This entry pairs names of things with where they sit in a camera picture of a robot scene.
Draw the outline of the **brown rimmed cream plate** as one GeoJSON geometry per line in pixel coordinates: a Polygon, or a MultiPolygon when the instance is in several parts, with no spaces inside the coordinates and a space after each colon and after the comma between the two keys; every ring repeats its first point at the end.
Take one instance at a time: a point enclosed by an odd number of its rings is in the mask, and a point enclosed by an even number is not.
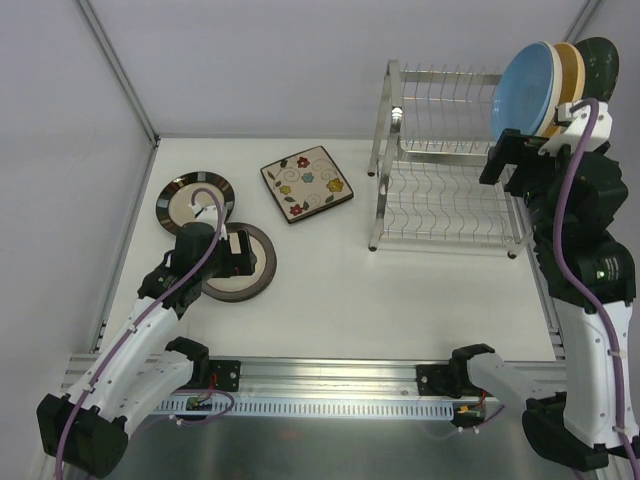
{"type": "Polygon", "coordinates": [[[226,224],[233,254],[240,254],[238,232],[245,230],[255,258],[254,273],[230,278],[212,278],[202,288],[202,293],[215,300],[238,303],[250,300],[262,293],[272,282],[277,269],[277,255],[269,236],[260,228],[244,223],[226,224]]]}

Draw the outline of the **striped rim round plate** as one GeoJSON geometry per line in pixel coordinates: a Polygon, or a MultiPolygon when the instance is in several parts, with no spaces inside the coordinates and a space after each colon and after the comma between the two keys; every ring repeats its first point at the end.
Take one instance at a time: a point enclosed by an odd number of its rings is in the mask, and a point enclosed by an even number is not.
{"type": "Polygon", "coordinates": [[[160,191],[155,203],[155,215],[160,226],[176,235],[185,224],[195,221],[208,207],[215,207],[210,191],[226,208],[229,219],[235,205],[235,192],[223,176],[209,171],[194,171],[171,180],[160,191]]]}

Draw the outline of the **blue bear plate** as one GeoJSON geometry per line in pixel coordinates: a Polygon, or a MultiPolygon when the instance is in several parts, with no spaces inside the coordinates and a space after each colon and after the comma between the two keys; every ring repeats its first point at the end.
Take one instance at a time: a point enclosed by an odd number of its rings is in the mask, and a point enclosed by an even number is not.
{"type": "Polygon", "coordinates": [[[523,48],[511,60],[496,87],[491,112],[491,129],[498,140],[505,129],[534,135],[549,105],[554,80],[551,47],[536,42],[523,48]]]}

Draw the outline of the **cream bear plate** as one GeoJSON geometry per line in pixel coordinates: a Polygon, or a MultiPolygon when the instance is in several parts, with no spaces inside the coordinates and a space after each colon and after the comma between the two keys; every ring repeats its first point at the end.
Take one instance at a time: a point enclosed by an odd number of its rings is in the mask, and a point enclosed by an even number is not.
{"type": "Polygon", "coordinates": [[[542,44],[547,48],[551,56],[552,76],[551,76],[549,101],[547,102],[547,106],[545,107],[542,121],[535,133],[535,135],[539,137],[543,136],[546,130],[552,124],[552,121],[555,115],[555,109],[559,103],[559,99],[562,91],[562,78],[563,78],[562,63],[556,48],[548,42],[542,42],[542,44]]]}

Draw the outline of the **yellow bear plate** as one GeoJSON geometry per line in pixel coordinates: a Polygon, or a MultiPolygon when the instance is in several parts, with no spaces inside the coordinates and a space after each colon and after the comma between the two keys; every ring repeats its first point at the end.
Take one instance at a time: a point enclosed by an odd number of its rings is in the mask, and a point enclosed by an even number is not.
{"type": "MultiPolygon", "coordinates": [[[[585,84],[585,65],[583,58],[577,48],[566,42],[555,44],[562,63],[562,91],[559,103],[575,102],[582,98],[585,84]]],[[[550,138],[559,131],[553,118],[551,126],[542,137],[550,138]]]]}

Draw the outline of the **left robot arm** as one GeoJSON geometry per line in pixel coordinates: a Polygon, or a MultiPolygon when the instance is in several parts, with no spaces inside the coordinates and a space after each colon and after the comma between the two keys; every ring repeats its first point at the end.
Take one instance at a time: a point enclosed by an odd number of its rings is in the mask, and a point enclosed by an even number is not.
{"type": "Polygon", "coordinates": [[[171,393],[209,384],[209,349],[174,329],[212,278],[251,276],[257,257],[249,232],[234,252],[223,223],[191,222],[148,273],[129,316],[86,373],[62,395],[48,394],[36,416],[55,476],[73,466],[96,478],[122,459],[142,421],[171,393]]]}

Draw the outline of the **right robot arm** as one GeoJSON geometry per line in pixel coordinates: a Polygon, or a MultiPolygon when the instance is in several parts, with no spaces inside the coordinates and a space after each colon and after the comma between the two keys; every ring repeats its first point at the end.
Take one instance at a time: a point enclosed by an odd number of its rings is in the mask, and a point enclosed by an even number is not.
{"type": "Polygon", "coordinates": [[[480,180],[496,183],[507,166],[507,191],[524,201],[534,253],[558,316],[566,387],[528,379],[485,344],[456,349],[432,389],[460,398],[488,393],[519,413],[542,458],[577,472],[605,468],[619,456],[639,462],[639,426],[624,352],[636,295],[635,265],[609,225],[628,196],[619,164],[604,147],[583,154],[575,174],[570,149],[543,151],[543,139],[503,131],[480,180]]]}

